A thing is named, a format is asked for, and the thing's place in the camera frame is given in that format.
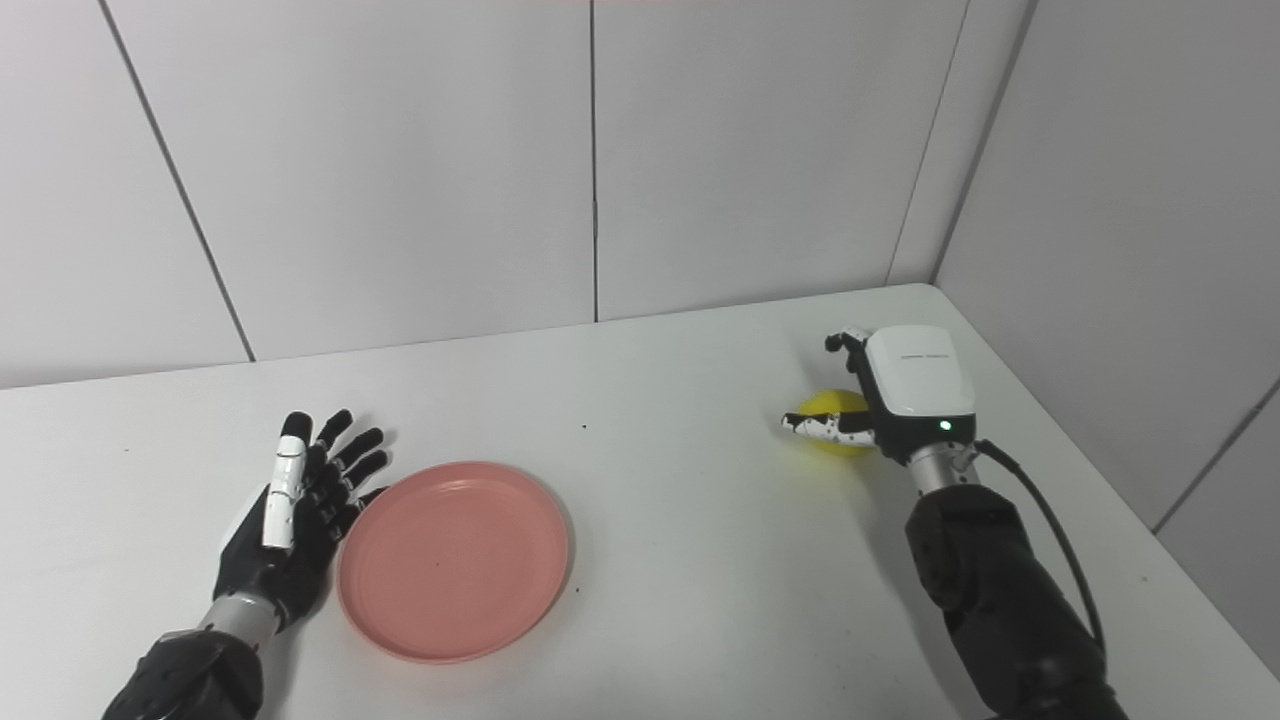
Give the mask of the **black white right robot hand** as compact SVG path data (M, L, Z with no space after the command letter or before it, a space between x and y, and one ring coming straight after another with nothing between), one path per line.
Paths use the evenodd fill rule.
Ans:
M847 327L824 340L829 354L845 352L858 379L863 410L786 413L781 425L827 445L877 448L906 466L936 445L966 447L977 441L977 393L951 334L936 325Z

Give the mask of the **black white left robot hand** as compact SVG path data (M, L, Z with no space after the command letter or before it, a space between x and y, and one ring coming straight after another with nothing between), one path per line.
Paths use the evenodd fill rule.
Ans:
M379 495L361 488L390 459L379 427L342 439L353 421L343 409L314 434L307 413L285 418L270 479L220 553L215 601L261 601L279 632L314 611L342 541Z

